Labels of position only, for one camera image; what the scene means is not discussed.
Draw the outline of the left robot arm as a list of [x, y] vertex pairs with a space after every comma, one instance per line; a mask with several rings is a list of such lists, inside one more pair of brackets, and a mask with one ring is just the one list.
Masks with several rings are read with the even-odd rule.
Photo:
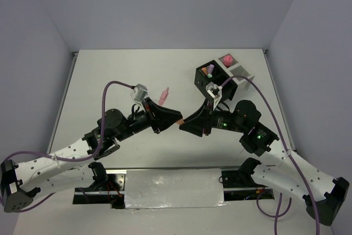
[[97, 128], [56, 152], [39, 153], [35, 159], [21, 163], [14, 162], [10, 155], [1, 163], [4, 211], [29, 211], [34, 208], [34, 200], [46, 200], [69, 188], [104, 189], [108, 176], [99, 159], [117, 151], [119, 142], [148, 128], [159, 134], [182, 117], [179, 111], [146, 98], [128, 117], [115, 108], [106, 111], [98, 120]]

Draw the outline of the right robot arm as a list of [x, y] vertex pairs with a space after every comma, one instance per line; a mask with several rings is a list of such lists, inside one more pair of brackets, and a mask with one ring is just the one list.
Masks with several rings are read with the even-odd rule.
[[349, 189], [343, 177], [334, 178], [285, 147], [276, 133], [260, 123], [261, 113], [249, 100], [241, 100], [233, 112], [213, 110], [207, 102], [180, 125], [180, 130], [196, 136], [212, 129], [242, 134], [239, 142], [252, 157], [239, 171], [245, 186], [266, 185], [297, 199], [320, 224], [331, 226]]

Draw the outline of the pink capped colourful tube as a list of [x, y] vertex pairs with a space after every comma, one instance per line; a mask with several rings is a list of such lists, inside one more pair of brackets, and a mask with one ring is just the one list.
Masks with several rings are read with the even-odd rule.
[[223, 57], [222, 59], [222, 63], [224, 66], [226, 66], [227, 68], [231, 67], [235, 62], [234, 62], [234, 58], [228, 54], [226, 56]]

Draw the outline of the pink highlighter pen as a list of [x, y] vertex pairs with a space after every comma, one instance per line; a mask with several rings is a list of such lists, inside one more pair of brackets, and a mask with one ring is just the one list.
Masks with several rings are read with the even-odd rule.
[[169, 95], [169, 87], [166, 87], [166, 89], [162, 92], [160, 98], [159, 98], [159, 101], [158, 101], [158, 105], [159, 106], [163, 106], [167, 97]]

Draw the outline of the orange frosted marker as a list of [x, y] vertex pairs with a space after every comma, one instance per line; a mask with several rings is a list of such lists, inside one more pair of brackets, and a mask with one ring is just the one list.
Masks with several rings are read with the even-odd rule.
[[205, 67], [201, 68], [201, 71], [202, 71], [205, 75], [208, 74], [208, 71], [207, 71], [207, 69], [206, 69]]

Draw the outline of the orange translucent highlighter pen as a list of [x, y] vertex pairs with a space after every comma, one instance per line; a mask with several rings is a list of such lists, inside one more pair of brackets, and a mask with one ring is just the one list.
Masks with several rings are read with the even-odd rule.
[[184, 123], [185, 123], [185, 121], [183, 119], [176, 121], [176, 124], [178, 124], [178, 125], [183, 125]]

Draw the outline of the purple highlighter pen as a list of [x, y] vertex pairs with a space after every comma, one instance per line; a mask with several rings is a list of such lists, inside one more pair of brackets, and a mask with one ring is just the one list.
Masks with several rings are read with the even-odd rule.
[[210, 65], [208, 66], [207, 73], [208, 73], [208, 74], [212, 74], [214, 68], [215, 68], [215, 66], [214, 66], [213, 64], [210, 64]]

